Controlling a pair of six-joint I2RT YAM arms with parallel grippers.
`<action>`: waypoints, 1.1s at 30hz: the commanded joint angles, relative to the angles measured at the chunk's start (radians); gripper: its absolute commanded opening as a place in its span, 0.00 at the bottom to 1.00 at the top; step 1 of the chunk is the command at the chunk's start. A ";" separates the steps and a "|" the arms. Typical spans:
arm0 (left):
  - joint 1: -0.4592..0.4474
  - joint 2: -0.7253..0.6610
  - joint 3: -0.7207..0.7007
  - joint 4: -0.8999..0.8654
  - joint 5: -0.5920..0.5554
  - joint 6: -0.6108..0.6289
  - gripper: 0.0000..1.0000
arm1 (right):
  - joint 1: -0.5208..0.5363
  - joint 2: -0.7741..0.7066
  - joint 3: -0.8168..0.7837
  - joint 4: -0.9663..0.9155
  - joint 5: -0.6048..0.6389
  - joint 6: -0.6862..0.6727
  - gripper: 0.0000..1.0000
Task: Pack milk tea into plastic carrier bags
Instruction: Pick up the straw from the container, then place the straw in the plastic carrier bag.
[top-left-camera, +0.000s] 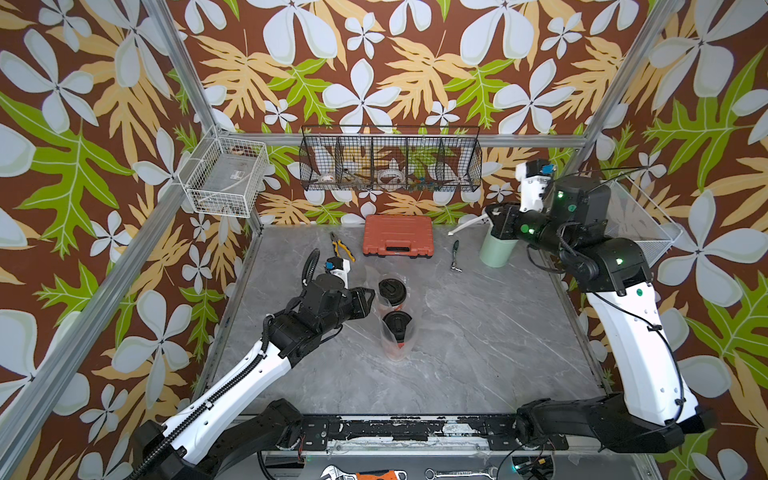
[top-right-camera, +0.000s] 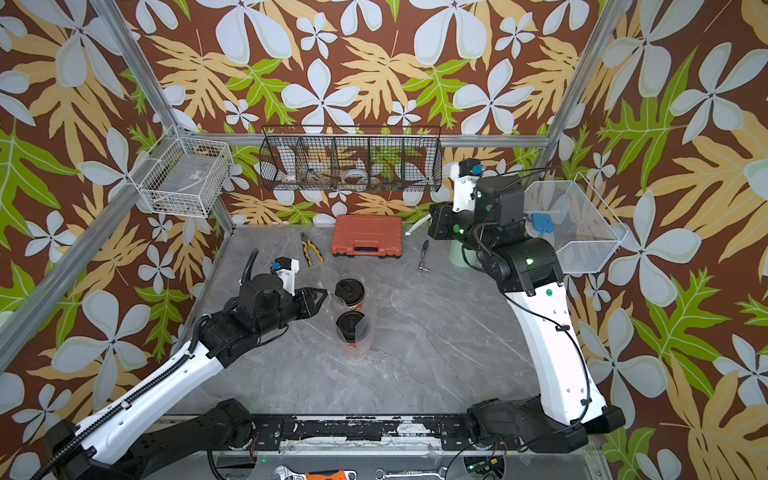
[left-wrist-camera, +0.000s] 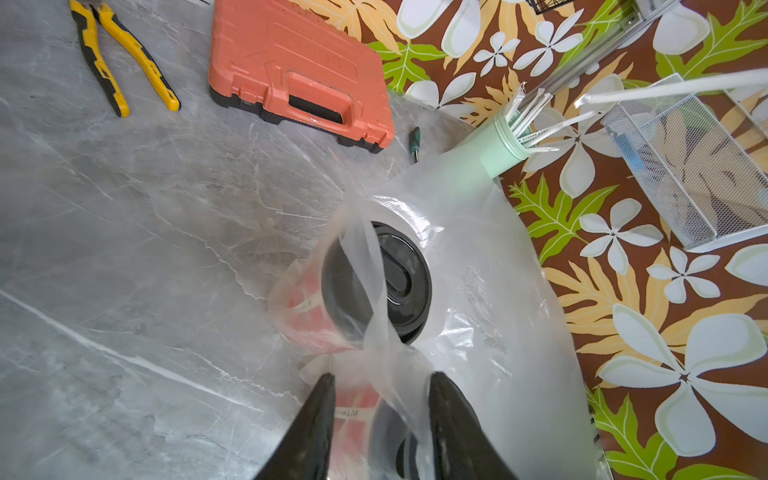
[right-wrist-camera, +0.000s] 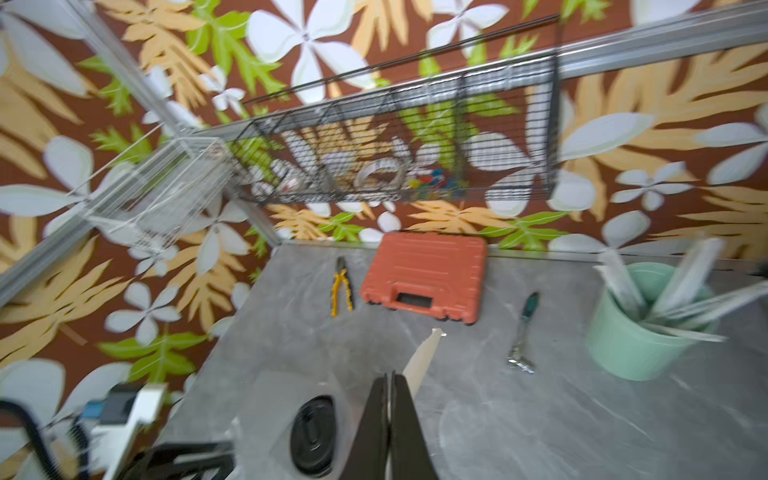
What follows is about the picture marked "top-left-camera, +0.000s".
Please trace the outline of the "white straw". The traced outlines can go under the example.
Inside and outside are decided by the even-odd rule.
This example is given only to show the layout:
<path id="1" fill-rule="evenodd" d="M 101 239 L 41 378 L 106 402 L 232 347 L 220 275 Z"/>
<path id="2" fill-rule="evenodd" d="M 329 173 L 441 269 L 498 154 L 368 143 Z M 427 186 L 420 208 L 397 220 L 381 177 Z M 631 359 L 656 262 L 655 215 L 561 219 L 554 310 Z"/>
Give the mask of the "white straw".
<path id="1" fill-rule="evenodd" d="M 487 221 L 488 221 L 488 217 L 486 215 L 481 215 L 481 216 L 473 217 L 470 220 L 468 220 L 466 222 L 463 222 L 463 223 L 459 224 L 457 227 L 455 227 L 454 229 L 450 230 L 447 233 L 447 235 L 448 236 L 454 236 L 458 232 L 463 231 L 464 229 L 466 229 L 468 227 L 475 226 L 475 225 L 482 224 L 482 223 L 486 223 Z"/>

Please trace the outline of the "clear plastic carrier bag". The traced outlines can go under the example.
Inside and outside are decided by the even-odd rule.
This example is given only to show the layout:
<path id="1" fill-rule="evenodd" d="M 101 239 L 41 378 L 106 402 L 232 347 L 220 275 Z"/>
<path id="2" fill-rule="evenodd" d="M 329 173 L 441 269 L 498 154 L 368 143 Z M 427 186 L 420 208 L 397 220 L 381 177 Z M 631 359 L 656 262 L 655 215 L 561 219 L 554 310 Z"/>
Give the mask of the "clear plastic carrier bag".
<path id="1" fill-rule="evenodd" d="M 417 343 L 422 305 L 417 286 L 399 274 L 384 273 L 373 279 L 376 296 L 372 314 L 384 354 L 392 361 L 406 359 Z"/>

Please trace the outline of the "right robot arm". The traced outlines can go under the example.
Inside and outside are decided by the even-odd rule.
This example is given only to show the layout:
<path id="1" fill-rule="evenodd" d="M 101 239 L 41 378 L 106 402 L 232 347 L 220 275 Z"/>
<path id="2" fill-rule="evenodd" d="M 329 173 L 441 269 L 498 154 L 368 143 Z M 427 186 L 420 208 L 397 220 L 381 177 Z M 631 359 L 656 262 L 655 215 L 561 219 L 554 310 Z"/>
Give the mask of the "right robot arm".
<path id="1" fill-rule="evenodd" d="M 666 453 L 716 424 L 674 358 L 643 250 L 606 233 L 610 200 L 607 183 L 568 176 L 555 181 L 541 211 L 512 202 L 485 209 L 494 236 L 556 257 L 576 280 L 603 325 L 623 386 L 592 399 L 523 405 L 515 424 L 522 444 L 582 436 L 616 453 Z"/>

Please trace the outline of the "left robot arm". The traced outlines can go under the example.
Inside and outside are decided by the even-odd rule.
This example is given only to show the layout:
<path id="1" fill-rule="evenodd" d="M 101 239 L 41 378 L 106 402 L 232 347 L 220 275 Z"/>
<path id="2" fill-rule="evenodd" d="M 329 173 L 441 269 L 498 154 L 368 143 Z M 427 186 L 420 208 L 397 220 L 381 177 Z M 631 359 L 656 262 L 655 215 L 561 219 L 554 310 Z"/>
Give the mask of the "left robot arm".
<path id="1" fill-rule="evenodd" d="M 285 308 L 265 318 L 260 340 L 213 387 L 164 423 L 149 421 L 133 434 L 131 478 L 213 479 L 251 454 L 295 437 L 303 416 L 284 399 L 250 420 L 234 421 L 329 331 L 367 317 L 375 296 L 370 288 L 347 288 L 332 274 L 306 282 Z"/>

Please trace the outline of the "red milk tea cup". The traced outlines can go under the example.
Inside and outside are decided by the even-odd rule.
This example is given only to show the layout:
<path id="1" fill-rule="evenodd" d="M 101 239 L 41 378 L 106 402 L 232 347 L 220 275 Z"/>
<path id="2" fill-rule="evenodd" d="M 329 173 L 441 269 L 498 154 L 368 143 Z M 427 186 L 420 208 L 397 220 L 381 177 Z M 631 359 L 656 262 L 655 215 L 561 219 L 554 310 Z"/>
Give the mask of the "red milk tea cup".
<path id="1" fill-rule="evenodd" d="M 405 282 L 394 277 L 388 277 L 378 282 L 378 311 L 382 316 L 400 311 L 407 300 L 407 287 Z"/>
<path id="2" fill-rule="evenodd" d="M 416 324 L 413 317 L 404 311 L 392 311 L 382 319 L 382 348 L 385 355 L 393 360 L 403 360 L 413 347 Z"/>

